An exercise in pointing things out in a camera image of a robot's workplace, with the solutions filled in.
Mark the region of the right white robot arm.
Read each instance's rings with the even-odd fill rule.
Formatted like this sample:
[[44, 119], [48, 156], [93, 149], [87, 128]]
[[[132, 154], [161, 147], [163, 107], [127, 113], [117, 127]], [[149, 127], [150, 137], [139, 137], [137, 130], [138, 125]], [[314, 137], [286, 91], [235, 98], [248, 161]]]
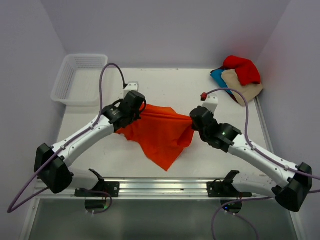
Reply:
[[301, 209], [313, 186], [312, 168], [308, 164], [289, 162], [254, 144], [236, 127], [218, 123], [214, 114], [203, 106], [193, 109], [190, 117], [193, 129], [203, 142], [244, 160], [262, 172], [231, 170], [223, 180], [207, 183], [209, 197], [248, 198], [257, 194], [275, 199], [291, 212]]

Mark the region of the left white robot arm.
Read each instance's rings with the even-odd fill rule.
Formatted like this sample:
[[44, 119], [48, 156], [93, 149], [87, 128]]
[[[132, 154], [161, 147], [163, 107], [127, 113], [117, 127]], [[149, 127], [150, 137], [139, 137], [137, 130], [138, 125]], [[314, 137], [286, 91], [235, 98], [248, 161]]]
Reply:
[[146, 108], [144, 95], [129, 91], [123, 99], [105, 106], [85, 127], [52, 146], [45, 143], [36, 150], [34, 172], [54, 194], [68, 188], [82, 191], [105, 190], [103, 177], [93, 169], [76, 170], [72, 164], [100, 140], [140, 119]]

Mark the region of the orange t shirt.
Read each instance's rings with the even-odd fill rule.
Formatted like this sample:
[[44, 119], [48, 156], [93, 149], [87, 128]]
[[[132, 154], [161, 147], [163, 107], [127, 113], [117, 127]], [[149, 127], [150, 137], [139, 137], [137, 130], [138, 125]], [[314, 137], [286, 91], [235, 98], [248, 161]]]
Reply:
[[147, 104], [140, 119], [116, 131], [128, 141], [138, 143], [148, 159], [168, 171], [192, 143], [194, 130], [189, 116], [171, 107]]

